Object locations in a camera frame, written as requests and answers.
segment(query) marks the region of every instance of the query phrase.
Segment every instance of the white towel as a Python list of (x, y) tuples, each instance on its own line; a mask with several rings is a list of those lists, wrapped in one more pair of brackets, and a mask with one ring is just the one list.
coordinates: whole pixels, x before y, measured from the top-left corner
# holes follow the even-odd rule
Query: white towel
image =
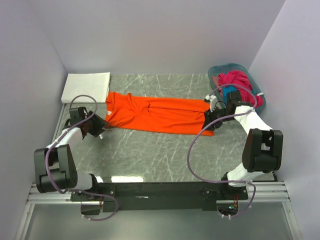
[[(66, 79), (61, 101), (71, 103), (76, 96), (85, 94), (93, 97), (98, 103), (105, 103), (109, 93), (110, 72), (73, 74), (69, 73)], [(75, 103), (92, 103), (88, 97), (79, 97)]]

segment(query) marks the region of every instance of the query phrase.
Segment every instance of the orange t-shirt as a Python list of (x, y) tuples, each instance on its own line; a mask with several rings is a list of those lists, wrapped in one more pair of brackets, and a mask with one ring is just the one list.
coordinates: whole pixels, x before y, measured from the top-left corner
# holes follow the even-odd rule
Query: orange t-shirt
[[(203, 100), (122, 95), (109, 92), (105, 120), (111, 127), (166, 134), (198, 134), (210, 105)], [(213, 136), (206, 130), (202, 135)]]

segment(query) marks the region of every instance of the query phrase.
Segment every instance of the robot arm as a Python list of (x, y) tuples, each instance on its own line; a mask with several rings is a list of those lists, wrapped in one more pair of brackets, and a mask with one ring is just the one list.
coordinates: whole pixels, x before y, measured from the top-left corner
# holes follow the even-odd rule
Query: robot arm
[[(60, 189), (88, 190), (93, 187), (95, 178), (91, 174), (77, 173), (72, 151), (88, 133), (95, 138), (100, 136), (105, 131), (108, 123), (95, 114), (78, 127), (71, 128), (71, 126), (88, 118), (93, 112), (87, 112), (85, 107), (76, 107), (71, 108), (69, 113), (70, 119), (62, 131), (62, 134), (65, 132), (67, 132), (67, 134), (49, 154), (50, 172)], [(40, 193), (56, 191), (50, 182), (45, 166), (45, 156), (52, 145), (53, 143), (45, 148), (37, 149), (33, 155), (35, 181)]]
[[(252, 106), (248, 102), (241, 101), (239, 91), (232, 91), (227, 96), (226, 108), (215, 108), (206, 112), (207, 123), (227, 116), (248, 112)], [(250, 182), (257, 176), (278, 170), (281, 166), (283, 134), (279, 130), (273, 130), (257, 115), (253, 109), (249, 114), (235, 116), (226, 119), (237, 120), (248, 135), (242, 153), (242, 163), (234, 170), (227, 173), (226, 178), (230, 181)], [(223, 123), (217, 122), (212, 126), (213, 130)], [(245, 183), (230, 182), (230, 186), (243, 187)]]

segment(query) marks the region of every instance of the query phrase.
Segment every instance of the laundry basket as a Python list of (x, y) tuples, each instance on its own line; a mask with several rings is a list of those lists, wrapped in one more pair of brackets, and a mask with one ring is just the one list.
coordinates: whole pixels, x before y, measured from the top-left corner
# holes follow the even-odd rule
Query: laundry basket
[[(241, 66), (239, 64), (235, 64), (235, 63), (229, 63), (229, 64), (221, 65), (221, 66), (213, 66), (212, 68), (210, 68), (210, 70), (208, 71), (208, 77), (209, 77), (210, 86), (211, 86), (212, 90), (217, 88), (217, 86), (215, 85), (212, 77), (213, 76), (218, 76), (219, 74), (227, 74), (228, 72), (230, 72), (232, 70), (242, 71), (247, 75), (247, 77), (249, 79), (249, 82), (252, 85), (252, 93), (254, 95), (257, 95), (257, 94), (261, 93), (261, 90), (259, 89), (259, 87), (255, 83), (253, 78), (250, 76), (250, 74), (247, 72), (247, 70), (243, 66)], [(217, 96), (219, 101), (224, 101), (223, 97), (220, 94), (216, 94), (216, 96)], [(262, 94), (262, 95), (260, 95), (260, 97), (263, 99), (263, 104), (260, 107), (257, 107), (255, 109), (255, 112), (257, 114), (260, 114), (261, 111), (266, 106), (265, 96)]]

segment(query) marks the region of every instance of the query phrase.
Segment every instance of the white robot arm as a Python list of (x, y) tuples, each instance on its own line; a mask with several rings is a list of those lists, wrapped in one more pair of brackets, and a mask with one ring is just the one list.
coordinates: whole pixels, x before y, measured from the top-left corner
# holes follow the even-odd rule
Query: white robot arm
[[(211, 107), (205, 112), (205, 124), (210, 124), (221, 117), (230, 116), (223, 121), (237, 120), (248, 135), (242, 153), (242, 163), (223, 177), (223, 180), (250, 182), (257, 176), (278, 170), (281, 165), (283, 134), (273, 130), (257, 115), (249, 102), (241, 99), (239, 91), (232, 91), (227, 95), (225, 108)], [(223, 124), (218, 121), (209, 130), (214, 130)], [(230, 182), (232, 187), (243, 187), (245, 183)]]

